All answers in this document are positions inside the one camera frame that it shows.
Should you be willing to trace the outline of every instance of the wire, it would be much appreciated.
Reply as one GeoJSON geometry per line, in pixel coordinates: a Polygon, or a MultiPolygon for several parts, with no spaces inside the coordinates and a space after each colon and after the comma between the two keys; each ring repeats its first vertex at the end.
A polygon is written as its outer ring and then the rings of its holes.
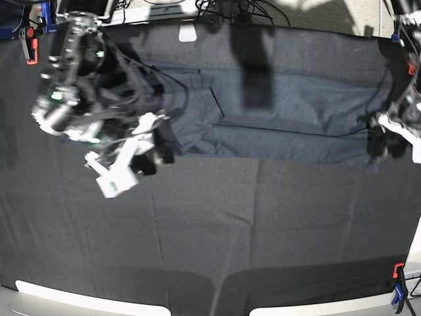
{"type": "Polygon", "coordinates": [[[196,0],[196,2],[195,2],[196,9],[199,11],[198,16],[200,15],[200,13],[203,13],[203,14],[210,13],[210,14],[215,14],[217,16],[220,16],[222,18],[226,18],[227,20],[233,20],[233,19],[235,19],[235,15],[233,15],[233,16],[226,16],[226,15],[223,15],[222,13],[219,13],[216,10],[210,11],[210,10],[208,10],[208,8],[203,9],[202,6],[205,3],[210,3],[211,0],[202,0],[202,3],[201,3],[200,6],[198,5],[198,2],[199,1],[200,0],[196,0]]]}
{"type": "Polygon", "coordinates": [[[275,6],[273,3],[267,1],[267,0],[253,0],[253,1],[260,1],[263,3],[266,3],[268,5],[270,5],[272,8],[274,8],[275,10],[277,10],[280,14],[282,14],[282,16],[284,16],[284,18],[286,19],[288,26],[291,26],[291,21],[289,20],[288,16],[283,12],[283,10],[279,9],[277,6],[275,6]]]}
{"type": "Polygon", "coordinates": [[[415,284],[414,288],[412,289],[412,291],[410,291],[410,295],[413,298],[421,298],[421,294],[414,294],[414,291],[416,290],[416,288],[418,287],[418,285],[420,285],[421,282],[421,278],[418,280],[418,282],[415,284]]]}
{"type": "Polygon", "coordinates": [[[175,2],[167,2],[167,3],[155,3],[155,2],[150,2],[148,0],[144,0],[147,3],[150,3],[151,5],[175,5],[177,3],[181,3],[184,2],[185,0],[177,0],[175,2]]]}

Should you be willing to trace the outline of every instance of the red clamp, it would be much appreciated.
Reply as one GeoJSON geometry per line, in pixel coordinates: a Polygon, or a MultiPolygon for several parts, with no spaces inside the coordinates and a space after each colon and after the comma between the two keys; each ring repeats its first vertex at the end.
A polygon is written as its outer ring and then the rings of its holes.
{"type": "Polygon", "coordinates": [[[35,65],[38,64],[38,39],[32,39],[32,51],[34,52],[34,60],[33,61],[26,61],[27,65],[35,65]]]}
{"type": "Polygon", "coordinates": [[[414,76],[415,70],[416,70],[416,67],[413,64],[408,63],[408,74],[410,74],[411,76],[414,76]]]}
{"type": "Polygon", "coordinates": [[[395,268],[393,270],[393,278],[397,278],[398,277],[398,275],[397,275],[397,268],[399,268],[399,267],[402,267],[403,268],[404,265],[405,264],[403,262],[400,262],[400,263],[395,264],[395,268]]]}
{"type": "Polygon", "coordinates": [[[32,27],[19,30],[19,39],[22,43],[26,63],[28,65],[38,64],[38,40],[32,27]]]}

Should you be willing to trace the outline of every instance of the blue clamp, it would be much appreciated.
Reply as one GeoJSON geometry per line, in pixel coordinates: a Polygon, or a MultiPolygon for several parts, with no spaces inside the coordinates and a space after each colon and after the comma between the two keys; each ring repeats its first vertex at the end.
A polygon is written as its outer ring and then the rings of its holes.
{"type": "Polygon", "coordinates": [[[404,298],[403,291],[399,283],[395,284],[395,292],[396,295],[393,298],[392,305],[395,305],[397,302],[403,301],[404,298]]]}
{"type": "Polygon", "coordinates": [[[50,1],[41,3],[42,17],[45,21],[45,33],[51,33],[57,31],[57,24],[51,21],[51,6],[50,1]]]}

